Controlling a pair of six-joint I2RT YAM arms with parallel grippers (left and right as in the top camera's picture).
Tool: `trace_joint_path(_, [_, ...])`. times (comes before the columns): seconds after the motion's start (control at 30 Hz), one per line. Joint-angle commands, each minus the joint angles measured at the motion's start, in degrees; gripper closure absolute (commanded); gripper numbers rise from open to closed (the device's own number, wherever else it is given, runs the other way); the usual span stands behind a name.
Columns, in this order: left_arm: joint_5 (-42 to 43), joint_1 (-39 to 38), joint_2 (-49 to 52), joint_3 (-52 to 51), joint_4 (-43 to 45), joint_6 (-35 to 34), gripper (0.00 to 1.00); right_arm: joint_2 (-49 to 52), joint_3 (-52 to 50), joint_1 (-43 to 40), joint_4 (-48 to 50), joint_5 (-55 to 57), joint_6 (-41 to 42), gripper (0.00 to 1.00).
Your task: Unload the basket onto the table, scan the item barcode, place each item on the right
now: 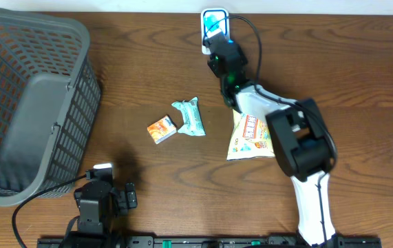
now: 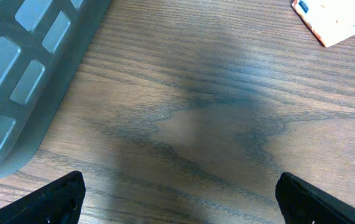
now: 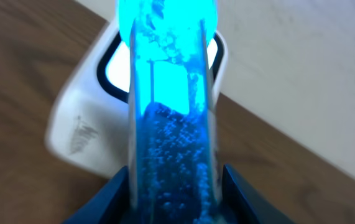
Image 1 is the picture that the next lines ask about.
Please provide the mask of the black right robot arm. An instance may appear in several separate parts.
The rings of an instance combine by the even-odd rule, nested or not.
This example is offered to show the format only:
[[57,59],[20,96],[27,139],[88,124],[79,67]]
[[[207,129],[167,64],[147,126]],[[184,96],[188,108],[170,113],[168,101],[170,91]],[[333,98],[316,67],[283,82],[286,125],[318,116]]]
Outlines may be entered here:
[[293,183],[299,211],[298,233],[311,247],[335,236],[328,197],[330,171],[337,149],[312,99],[285,99],[266,91],[245,74],[241,47],[223,32],[202,37],[208,66],[220,80],[225,104],[266,123],[273,153]]

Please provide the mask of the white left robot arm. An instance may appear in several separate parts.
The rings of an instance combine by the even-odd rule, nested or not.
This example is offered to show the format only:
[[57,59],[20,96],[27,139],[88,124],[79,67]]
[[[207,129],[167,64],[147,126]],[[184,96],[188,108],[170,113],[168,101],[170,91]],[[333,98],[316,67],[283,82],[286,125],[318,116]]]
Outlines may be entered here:
[[111,229],[113,220],[126,216],[138,206],[136,188],[127,183],[119,190],[105,180],[93,180],[74,192],[79,216],[70,222],[77,230],[68,228],[60,243],[62,248],[126,247],[126,241]]

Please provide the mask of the yellow snack bag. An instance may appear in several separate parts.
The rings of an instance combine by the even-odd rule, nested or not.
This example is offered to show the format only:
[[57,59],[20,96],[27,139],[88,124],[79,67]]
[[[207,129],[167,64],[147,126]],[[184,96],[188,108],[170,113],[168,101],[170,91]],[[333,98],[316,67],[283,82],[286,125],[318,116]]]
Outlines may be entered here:
[[275,156],[265,122],[233,110],[233,123],[233,132],[226,156],[228,161]]

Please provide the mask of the blue mouthwash bottle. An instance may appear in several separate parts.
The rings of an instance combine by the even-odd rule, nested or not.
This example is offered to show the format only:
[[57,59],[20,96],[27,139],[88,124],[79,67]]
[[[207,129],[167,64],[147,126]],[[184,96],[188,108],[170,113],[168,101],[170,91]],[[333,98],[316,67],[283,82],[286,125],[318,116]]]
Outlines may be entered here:
[[223,10],[207,10],[203,15],[206,38],[211,38],[218,33],[226,34],[226,12]]

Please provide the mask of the orange small box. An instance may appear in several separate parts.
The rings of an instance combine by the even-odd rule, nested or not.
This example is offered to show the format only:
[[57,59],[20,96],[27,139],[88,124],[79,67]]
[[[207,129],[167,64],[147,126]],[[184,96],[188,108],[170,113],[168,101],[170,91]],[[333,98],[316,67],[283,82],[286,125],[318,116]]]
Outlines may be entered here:
[[177,128],[174,125],[173,121],[170,119],[168,115],[164,116],[160,120],[151,124],[147,131],[152,137],[155,144],[159,144],[163,142],[165,139],[174,135],[177,132]]

